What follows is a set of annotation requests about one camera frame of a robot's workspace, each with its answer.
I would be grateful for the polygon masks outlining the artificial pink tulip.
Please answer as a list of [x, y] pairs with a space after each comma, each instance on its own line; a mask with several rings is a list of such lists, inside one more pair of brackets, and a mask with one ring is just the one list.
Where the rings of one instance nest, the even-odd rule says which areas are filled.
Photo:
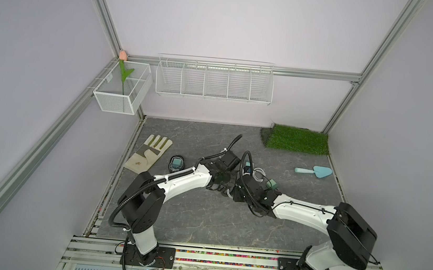
[[121, 50], [119, 53], [119, 67], [121, 72], [121, 87], [122, 87], [122, 95], [125, 95], [125, 82], [126, 79], [135, 71], [134, 68], [127, 69], [125, 62], [128, 60], [128, 55], [125, 50]]

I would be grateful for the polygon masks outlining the beige gardening glove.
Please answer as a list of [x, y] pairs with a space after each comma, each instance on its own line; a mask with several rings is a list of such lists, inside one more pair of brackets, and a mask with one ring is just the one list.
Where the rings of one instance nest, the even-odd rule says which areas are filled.
[[160, 135], [149, 135], [146, 141], [132, 154], [124, 168], [140, 174], [149, 169], [161, 158], [161, 156], [172, 146], [173, 141]]

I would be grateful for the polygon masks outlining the green charger block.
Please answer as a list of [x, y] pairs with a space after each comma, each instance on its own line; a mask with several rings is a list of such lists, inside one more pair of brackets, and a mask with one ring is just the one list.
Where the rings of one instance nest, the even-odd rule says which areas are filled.
[[273, 190], [274, 191], [278, 188], [278, 183], [274, 179], [271, 179], [266, 183], [266, 187], [267, 187], [267, 190]]

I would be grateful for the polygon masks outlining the white mesh wall basket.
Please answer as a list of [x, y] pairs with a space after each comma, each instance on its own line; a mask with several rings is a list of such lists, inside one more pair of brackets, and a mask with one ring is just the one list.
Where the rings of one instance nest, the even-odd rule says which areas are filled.
[[101, 111], [136, 115], [152, 83], [149, 64], [118, 60], [93, 93]]

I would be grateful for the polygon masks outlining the green artificial grass mat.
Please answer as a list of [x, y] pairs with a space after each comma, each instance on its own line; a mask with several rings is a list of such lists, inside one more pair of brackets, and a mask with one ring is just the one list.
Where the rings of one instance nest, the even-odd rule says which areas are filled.
[[306, 128], [274, 124], [261, 128], [260, 136], [266, 148], [300, 152], [312, 155], [329, 155], [328, 135]]

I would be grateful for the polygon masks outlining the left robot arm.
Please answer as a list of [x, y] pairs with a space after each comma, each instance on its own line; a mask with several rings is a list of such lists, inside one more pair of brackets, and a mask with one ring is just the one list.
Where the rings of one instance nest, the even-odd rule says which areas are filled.
[[235, 177], [240, 163], [232, 147], [242, 138], [238, 135], [221, 152], [198, 159], [190, 168], [168, 175], [153, 176], [142, 172], [129, 185], [109, 216], [111, 227], [124, 229], [141, 257], [154, 257], [159, 244], [154, 224], [168, 200], [193, 189], [225, 188]]

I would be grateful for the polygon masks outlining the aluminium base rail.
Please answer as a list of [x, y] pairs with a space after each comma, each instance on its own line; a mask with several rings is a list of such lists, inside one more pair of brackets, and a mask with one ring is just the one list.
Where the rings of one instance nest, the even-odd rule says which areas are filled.
[[[197, 244], [167, 243], [160, 245], [160, 253], [170, 248], [175, 252], [157, 261], [166, 270], [281, 270], [280, 258], [297, 260], [295, 252], [276, 249], [242, 249], [229, 246], [204, 246]], [[66, 263], [113, 266], [120, 262], [123, 245], [119, 240], [74, 237], [61, 258]], [[329, 270], [356, 270], [344, 266]], [[369, 265], [366, 270], [383, 270]]]

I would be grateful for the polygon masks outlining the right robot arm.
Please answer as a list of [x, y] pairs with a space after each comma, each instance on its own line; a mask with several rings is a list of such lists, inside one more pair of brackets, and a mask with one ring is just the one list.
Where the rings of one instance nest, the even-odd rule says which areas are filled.
[[306, 247], [298, 260], [280, 258], [280, 270], [329, 270], [336, 266], [366, 270], [370, 263], [378, 265], [372, 254], [377, 234], [352, 205], [322, 206], [294, 199], [273, 186], [261, 187], [254, 171], [252, 155], [245, 151], [232, 192], [236, 202], [246, 203], [257, 217], [291, 220], [328, 236], [326, 242]]

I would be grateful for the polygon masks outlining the teal garden trowel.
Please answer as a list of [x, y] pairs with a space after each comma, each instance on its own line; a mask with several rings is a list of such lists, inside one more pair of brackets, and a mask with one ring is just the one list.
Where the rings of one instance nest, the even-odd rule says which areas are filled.
[[294, 172], [299, 174], [313, 174], [315, 177], [322, 179], [332, 175], [333, 170], [329, 167], [314, 166], [313, 169], [303, 169], [296, 167], [294, 168]]

